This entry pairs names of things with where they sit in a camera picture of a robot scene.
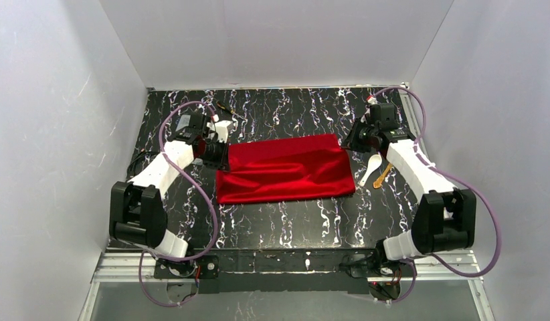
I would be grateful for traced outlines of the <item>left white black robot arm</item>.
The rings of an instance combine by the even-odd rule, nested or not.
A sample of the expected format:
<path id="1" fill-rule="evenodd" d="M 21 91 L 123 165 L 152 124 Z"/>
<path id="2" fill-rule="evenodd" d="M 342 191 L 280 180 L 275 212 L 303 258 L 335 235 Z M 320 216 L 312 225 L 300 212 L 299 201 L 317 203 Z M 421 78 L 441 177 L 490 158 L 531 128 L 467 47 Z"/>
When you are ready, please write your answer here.
<path id="1" fill-rule="evenodd" d="M 116 182 L 110 193 L 109 234 L 123 243 L 150 249 L 173 261 L 183 259 L 189 244 L 168 230 L 163 197 L 179 171 L 199 160 L 226 171 L 228 136 L 233 123 L 217 116 L 185 114 L 150 164 L 130 180 Z"/>

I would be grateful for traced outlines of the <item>red cloth napkin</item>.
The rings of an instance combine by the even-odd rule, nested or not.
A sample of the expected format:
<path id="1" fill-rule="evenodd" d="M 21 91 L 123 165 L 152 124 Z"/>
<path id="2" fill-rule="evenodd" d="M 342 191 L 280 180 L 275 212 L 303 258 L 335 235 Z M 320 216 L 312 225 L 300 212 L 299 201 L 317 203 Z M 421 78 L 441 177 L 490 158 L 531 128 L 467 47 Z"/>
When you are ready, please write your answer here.
<path id="1" fill-rule="evenodd" d="M 350 158 L 335 134 L 233 144 L 216 174 L 221 205 L 340 197 L 355 192 Z"/>

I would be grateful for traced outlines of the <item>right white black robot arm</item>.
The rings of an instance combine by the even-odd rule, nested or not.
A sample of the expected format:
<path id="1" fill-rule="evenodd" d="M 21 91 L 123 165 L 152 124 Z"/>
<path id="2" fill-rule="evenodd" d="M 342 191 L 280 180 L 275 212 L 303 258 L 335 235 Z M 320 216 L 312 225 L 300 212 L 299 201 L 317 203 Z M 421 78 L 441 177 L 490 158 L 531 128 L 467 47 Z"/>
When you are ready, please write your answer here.
<path id="1" fill-rule="evenodd" d="M 435 172 L 410 131 L 383 128 L 380 123 L 368 124 L 357 119 L 342 147 L 354 152 L 379 152 L 404 178 L 418 201 L 410 229 L 377 243 L 382 261 L 399 261 L 473 245 L 475 194 L 470 189 L 457 188 Z"/>

